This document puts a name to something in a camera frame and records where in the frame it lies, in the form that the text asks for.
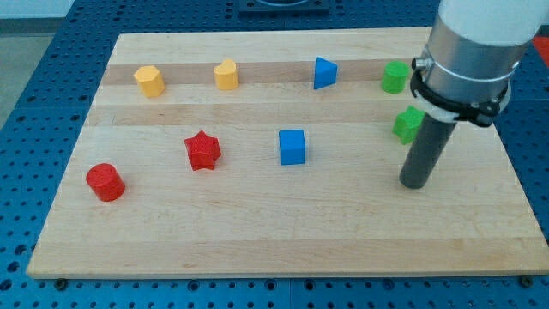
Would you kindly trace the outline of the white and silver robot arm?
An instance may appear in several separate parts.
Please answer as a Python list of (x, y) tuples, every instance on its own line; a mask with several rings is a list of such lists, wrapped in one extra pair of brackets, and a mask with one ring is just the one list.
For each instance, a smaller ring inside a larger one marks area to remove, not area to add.
[(434, 119), (486, 127), (548, 14), (548, 0), (443, 0), (417, 58), (413, 95)]

